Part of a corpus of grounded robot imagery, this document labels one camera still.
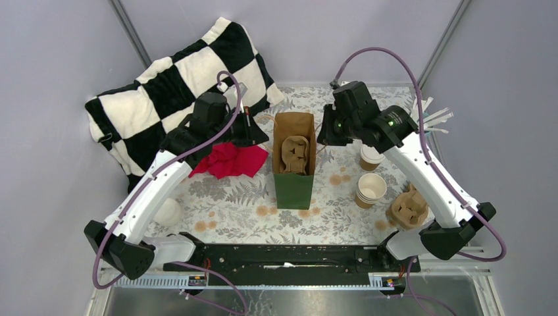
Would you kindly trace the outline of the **green paper bag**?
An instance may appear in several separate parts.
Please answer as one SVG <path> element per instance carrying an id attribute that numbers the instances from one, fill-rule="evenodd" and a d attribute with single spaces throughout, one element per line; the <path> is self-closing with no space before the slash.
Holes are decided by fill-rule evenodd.
<path id="1" fill-rule="evenodd" d="M 288 136 L 304 136 L 310 142 L 310 175 L 280 173 L 280 148 Z M 279 209 L 308 209 L 311 204 L 316 169 L 315 118 L 310 113 L 286 112 L 274 118 L 272 171 Z"/>

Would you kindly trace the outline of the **brown pulp cup carrier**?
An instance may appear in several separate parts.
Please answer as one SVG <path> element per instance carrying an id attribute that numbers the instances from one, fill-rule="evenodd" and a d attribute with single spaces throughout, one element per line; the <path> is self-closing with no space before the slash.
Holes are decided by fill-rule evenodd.
<path id="1" fill-rule="evenodd" d="M 288 136 L 280 148 L 280 173 L 310 175 L 310 142 L 304 136 Z"/>

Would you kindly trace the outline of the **brown paper coffee cup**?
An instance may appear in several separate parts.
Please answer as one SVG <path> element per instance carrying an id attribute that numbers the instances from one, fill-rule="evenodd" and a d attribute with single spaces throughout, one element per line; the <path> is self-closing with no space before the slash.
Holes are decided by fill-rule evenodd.
<path id="1" fill-rule="evenodd" d="M 362 145 L 360 148 L 359 164 L 365 171 L 374 171 L 385 159 L 385 155 L 377 152 L 373 147 Z"/>

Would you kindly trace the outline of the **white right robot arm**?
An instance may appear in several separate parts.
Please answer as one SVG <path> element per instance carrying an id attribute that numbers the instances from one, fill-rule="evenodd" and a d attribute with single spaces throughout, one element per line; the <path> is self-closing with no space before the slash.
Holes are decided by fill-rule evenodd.
<path id="1" fill-rule="evenodd" d="M 333 91 L 334 102 L 324 106 L 318 142 L 345 146 L 361 140 L 386 156 L 426 200 L 434 220 L 419 228 L 396 232 L 382 242 L 379 266 L 396 270 L 403 260 L 425 253 L 448 260 L 461 252 L 496 214 L 495 207 L 468 195 L 437 159 L 421 145 L 419 127 L 397 105 L 380 110 L 363 82 L 352 81 Z"/>

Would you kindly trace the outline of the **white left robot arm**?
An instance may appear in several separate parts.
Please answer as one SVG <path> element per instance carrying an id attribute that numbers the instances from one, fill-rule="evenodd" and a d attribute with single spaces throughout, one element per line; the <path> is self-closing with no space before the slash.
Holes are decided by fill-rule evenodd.
<path id="1" fill-rule="evenodd" d="M 175 261 L 190 271 L 202 266 L 203 251 L 185 233 L 148 238 L 145 232 L 173 189 L 215 144 L 250 147 L 268 141 L 242 97 L 229 90 L 207 92 L 195 101 L 193 113 L 166 135 L 148 171 L 122 204 L 103 222 L 86 225 L 84 234 L 97 259 L 130 280 Z"/>

